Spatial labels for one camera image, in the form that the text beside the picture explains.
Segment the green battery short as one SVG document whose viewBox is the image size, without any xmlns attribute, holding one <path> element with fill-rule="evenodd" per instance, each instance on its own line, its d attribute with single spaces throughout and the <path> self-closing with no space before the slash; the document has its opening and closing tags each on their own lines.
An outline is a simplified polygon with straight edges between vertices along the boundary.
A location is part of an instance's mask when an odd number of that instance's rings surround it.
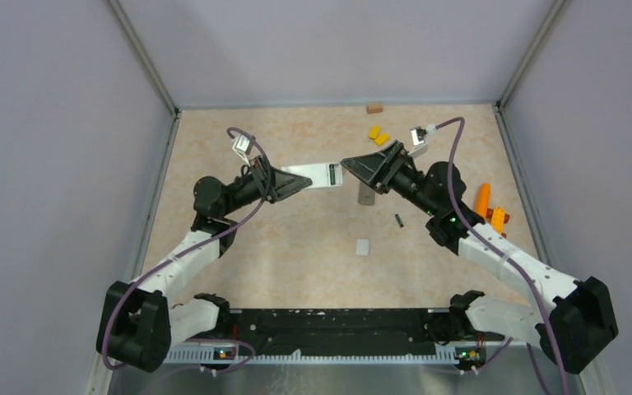
<svg viewBox="0 0 632 395">
<path fill-rule="evenodd" d="M 395 214 L 395 219 L 400 228 L 403 228 L 405 226 L 399 214 Z"/>
</svg>

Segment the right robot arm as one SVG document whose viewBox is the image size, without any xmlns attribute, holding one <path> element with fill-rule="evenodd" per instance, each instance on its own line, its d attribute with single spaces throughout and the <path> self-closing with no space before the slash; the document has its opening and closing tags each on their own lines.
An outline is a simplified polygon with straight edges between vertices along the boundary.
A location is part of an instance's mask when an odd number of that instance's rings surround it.
<svg viewBox="0 0 632 395">
<path fill-rule="evenodd" d="M 376 193 L 398 193 L 429 215 L 425 224 L 439 246 L 488 271 L 530 302 L 495 300 L 468 291 L 470 301 L 449 317 L 452 333 L 471 339 L 493 332 L 540 348 L 569 374 L 579 374 L 616 339 L 619 330 L 607 285 L 579 280 L 534 258 L 493 228 L 461 199 L 466 185 L 447 161 L 419 171 L 403 144 L 341 160 L 344 170 Z"/>
</svg>

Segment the grey remote control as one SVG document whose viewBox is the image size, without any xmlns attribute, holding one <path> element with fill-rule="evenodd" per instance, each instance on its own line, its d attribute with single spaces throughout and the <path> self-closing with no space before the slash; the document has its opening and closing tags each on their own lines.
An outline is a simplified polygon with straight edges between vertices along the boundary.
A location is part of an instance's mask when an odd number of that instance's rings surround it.
<svg viewBox="0 0 632 395">
<path fill-rule="evenodd" d="M 368 185 L 360 183 L 357 202 L 363 206 L 373 206 L 376 203 L 377 193 Z"/>
</svg>

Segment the white remote control with buttons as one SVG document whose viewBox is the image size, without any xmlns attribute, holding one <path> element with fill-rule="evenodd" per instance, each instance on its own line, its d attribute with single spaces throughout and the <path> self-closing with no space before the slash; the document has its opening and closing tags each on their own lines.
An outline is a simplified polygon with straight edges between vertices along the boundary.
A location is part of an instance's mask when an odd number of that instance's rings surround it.
<svg viewBox="0 0 632 395">
<path fill-rule="evenodd" d="M 336 185 L 330 185 L 328 166 L 334 165 L 336 175 Z M 336 188 L 343 185 L 344 172 L 338 162 L 323 162 L 307 165 L 289 165 L 283 166 L 280 170 L 288 171 L 294 174 L 303 175 L 312 179 L 313 184 L 307 189 L 318 188 Z"/>
</svg>

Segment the green battery long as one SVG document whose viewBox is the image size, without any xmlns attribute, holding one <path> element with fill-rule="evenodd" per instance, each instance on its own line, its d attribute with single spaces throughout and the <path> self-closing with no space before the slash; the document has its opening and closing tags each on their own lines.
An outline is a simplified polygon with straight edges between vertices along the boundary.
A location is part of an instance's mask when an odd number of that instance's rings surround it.
<svg viewBox="0 0 632 395">
<path fill-rule="evenodd" d="M 336 175 L 334 165 L 328 166 L 330 185 L 336 185 Z"/>
</svg>

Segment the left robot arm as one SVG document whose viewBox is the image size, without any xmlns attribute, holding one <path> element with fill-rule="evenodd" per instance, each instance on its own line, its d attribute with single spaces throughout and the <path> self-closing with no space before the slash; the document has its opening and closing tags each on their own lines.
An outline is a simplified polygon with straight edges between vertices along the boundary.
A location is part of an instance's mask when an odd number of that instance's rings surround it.
<svg viewBox="0 0 632 395">
<path fill-rule="evenodd" d="M 204 333 L 220 340 L 230 332 L 231 319 L 221 304 L 200 297 L 175 305 L 192 280 L 221 258 L 246 220 L 228 215 L 254 203 L 275 203 L 311 187 L 311 178 L 279 170 L 258 156 L 244 165 L 230 184 L 213 176 L 193 187 L 195 218 L 180 244 L 150 271 L 130 282 L 116 281 L 106 292 L 96 350 L 104 365 L 130 365 L 153 372 L 170 348 Z"/>
</svg>

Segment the white remote battery cover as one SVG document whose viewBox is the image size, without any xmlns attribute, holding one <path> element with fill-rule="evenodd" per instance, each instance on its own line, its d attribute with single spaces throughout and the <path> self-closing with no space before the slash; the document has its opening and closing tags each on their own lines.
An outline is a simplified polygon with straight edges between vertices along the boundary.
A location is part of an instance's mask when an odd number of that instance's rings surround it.
<svg viewBox="0 0 632 395">
<path fill-rule="evenodd" d="M 368 239 L 358 239 L 355 243 L 356 256 L 368 256 L 370 249 L 370 241 Z"/>
</svg>

